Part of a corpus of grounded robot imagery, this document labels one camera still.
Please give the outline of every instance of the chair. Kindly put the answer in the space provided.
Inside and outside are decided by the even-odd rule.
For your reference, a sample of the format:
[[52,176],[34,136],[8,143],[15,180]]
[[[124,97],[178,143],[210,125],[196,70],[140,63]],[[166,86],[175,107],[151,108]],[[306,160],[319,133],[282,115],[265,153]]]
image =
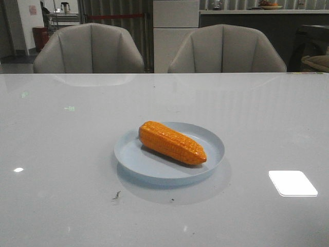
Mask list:
[[34,73],[143,73],[144,63],[129,32],[88,23],[56,31],[33,64]]
[[185,37],[168,73],[286,72],[286,65],[259,30],[219,24]]

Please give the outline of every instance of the plate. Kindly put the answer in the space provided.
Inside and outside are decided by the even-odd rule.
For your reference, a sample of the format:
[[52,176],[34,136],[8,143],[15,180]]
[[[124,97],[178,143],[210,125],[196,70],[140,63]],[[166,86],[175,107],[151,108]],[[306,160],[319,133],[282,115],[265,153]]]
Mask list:
[[207,161],[188,166],[145,147],[138,138],[138,129],[125,133],[115,144],[114,154],[125,172],[144,182],[177,186],[200,182],[208,178],[224,157],[224,144],[214,133],[183,122],[163,122],[203,146]]
[[259,7],[261,7],[262,9],[265,10],[270,10],[270,9],[281,9],[282,6],[281,5],[276,5],[276,6],[268,6],[268,5],[259,5]]

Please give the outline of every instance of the kettle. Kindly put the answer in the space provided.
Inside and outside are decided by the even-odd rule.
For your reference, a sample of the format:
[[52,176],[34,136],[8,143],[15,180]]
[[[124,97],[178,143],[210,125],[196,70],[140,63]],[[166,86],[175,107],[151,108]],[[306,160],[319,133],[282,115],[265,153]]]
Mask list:
[[64,13],[67,14],[67,6],[68,6],[68,10],[70,9],[70,4],[68,2],[61,2],[61,10],[63,10],[62,6],[64,6]]

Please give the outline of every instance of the gray chair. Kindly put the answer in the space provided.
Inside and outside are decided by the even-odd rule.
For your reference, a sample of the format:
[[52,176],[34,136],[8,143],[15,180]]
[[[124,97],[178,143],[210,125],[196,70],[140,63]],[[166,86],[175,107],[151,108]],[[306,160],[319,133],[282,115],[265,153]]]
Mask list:
[[286,65],[259,30],[219,24],[188,34],[168,73],[286,72]]
[[34,73],[143,73],[144,62],[126,29],[88,23],[56,31],[33,64]]

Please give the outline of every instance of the red rope barrier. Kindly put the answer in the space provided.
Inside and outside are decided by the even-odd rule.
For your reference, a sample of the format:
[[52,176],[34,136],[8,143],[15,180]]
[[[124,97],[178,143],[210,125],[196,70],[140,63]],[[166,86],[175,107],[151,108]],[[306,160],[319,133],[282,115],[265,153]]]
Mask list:
[[118,14],[118,15],[87,15],[89,20],[103,20],[103,19],[126,19],[144,17],[144,14]]

